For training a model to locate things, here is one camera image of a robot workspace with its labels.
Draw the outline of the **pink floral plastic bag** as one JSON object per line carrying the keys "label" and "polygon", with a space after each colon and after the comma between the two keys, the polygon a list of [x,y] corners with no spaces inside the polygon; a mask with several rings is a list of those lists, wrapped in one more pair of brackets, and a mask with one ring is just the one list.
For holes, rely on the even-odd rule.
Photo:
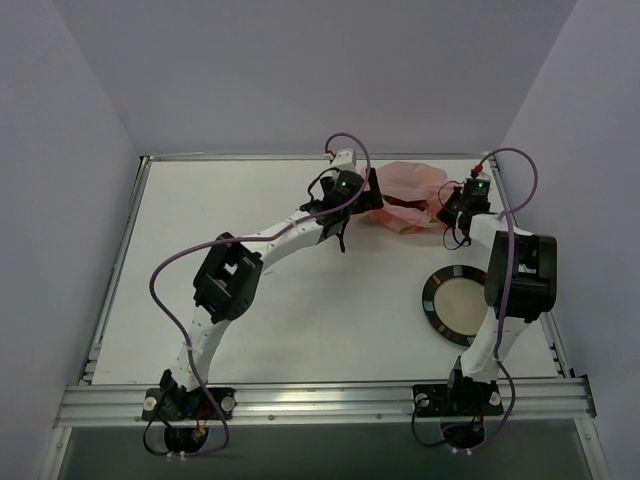
{"label": "pink floral plastic bag", "polygon": [[383,207],[365,213],[363,220],[398,234],[440,230],[436,216],[452,193],[445,170],[426,163],[393,161],[376,167]]}

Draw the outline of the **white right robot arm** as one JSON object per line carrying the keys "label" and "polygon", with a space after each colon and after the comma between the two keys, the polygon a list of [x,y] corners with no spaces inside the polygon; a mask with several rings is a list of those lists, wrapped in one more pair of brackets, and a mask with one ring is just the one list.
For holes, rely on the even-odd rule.
{"label": "white right robot arm", "polygon": [[484,283],[487,313],[474,340],[459,358],[460,378],[444,388],[455,412],[469,411],[480,400],[477,384],[498,380],[503,360],[520,334],[557,298],[558,243],[555,237],[514,226],[510,212],[492,213],[490,181],[469,177],[453,188],[438,220],[462,234],[464,244],[489,250]]}

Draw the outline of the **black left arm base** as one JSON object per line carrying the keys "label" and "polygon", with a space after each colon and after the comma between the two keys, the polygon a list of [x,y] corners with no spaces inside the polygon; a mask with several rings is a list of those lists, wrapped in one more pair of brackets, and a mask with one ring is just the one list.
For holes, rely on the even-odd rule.
{"label": "black left arm base", "polygon": [[[145,393],[141,419],[146,423],[142,445],[147,453],[156,457],[178,456],[186,459],[217,453],[230,442],[228,421],[233,418],[236,390],[231,387],[208,387],[207,393],[197,385],[190,392],[179,386],[172,373],[166,369],[157,388]],[[205,451],[210,428],[208,421],[220,421],[223,427],[223,443]],[[148,432],[154,423],[164,426],[164,447],[153,447]]]}

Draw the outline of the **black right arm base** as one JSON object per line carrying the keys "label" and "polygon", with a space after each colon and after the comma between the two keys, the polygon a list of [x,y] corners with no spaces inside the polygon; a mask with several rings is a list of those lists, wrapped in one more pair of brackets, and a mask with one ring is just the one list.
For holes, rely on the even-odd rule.
{"label": "black right arm base", "polygon": [[[505,413],[495,380],[477,382],[454,367],[444,383],[412,386],[410,428],[413,438],[426,448],[450,447],[452,452],[471,453],[486,440],[485,420]],[[439,420],[440,437],[423,439],[416,428],[418,418]]]}

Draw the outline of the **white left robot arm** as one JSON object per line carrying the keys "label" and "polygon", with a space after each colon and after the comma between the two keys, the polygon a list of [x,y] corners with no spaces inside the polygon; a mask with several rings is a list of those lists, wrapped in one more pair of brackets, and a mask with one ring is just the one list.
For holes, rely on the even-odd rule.
{"label": "white left robot arm", "polygon": [[198,389],[208,380],[212,359],[231,322],[250,308],[264,270],[299,250],[336,237],[341,250],[344,233],[353,215],[383,207],[376,170],[359,174],[330,167],[312,181],[323,197],[303,204],[285,221],[250,237],[226,232],[207,245],[193,287],[194,303],[203,314],[186,328],[176,359],[160,380],[167,393],[165,405],[179,419],[194,417],[202,405]]}

